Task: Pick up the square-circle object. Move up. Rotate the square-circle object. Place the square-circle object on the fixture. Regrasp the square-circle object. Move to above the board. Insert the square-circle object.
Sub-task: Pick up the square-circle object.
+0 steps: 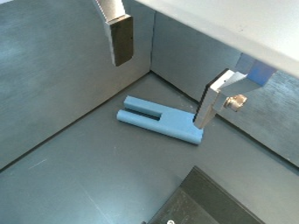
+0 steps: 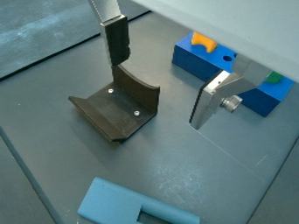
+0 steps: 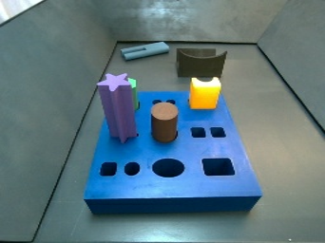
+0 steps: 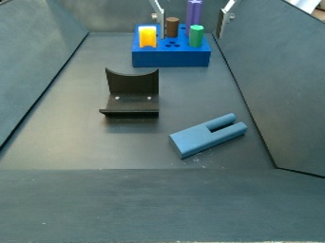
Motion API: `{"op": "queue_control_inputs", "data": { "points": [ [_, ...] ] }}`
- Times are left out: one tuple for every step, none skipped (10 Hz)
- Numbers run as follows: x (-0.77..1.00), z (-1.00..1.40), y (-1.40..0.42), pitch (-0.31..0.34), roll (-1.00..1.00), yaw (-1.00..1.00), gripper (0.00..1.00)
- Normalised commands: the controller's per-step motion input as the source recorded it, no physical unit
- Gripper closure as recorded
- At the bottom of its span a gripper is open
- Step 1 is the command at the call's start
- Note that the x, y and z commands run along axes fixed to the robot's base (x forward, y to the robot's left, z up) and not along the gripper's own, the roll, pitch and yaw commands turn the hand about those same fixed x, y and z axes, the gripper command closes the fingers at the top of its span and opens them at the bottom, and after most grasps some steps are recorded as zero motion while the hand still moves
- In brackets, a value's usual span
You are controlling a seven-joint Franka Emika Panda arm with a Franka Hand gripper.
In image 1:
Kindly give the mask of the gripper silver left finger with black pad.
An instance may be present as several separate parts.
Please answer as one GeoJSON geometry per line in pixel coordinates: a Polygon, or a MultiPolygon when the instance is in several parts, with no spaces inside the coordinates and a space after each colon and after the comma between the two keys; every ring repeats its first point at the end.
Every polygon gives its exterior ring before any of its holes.
{"type": "Polygon", "coordinates": [[[126,12],[122,0],[92,0],[102,16],[113,63],[117,67],[134,56],[134,17],[126,12]]]}

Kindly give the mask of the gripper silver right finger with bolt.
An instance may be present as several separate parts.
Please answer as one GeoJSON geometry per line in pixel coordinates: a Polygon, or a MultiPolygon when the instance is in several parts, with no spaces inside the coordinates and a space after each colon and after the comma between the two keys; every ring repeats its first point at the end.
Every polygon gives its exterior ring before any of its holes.
{"type": "Polygon", "coordinates": [[[277,69],[242,53],[233,70],[226,69],[207,84],[193,122],[203,129],[223,110],[238,112],[247,102],[245,93],[262,88],[277,69]]]}

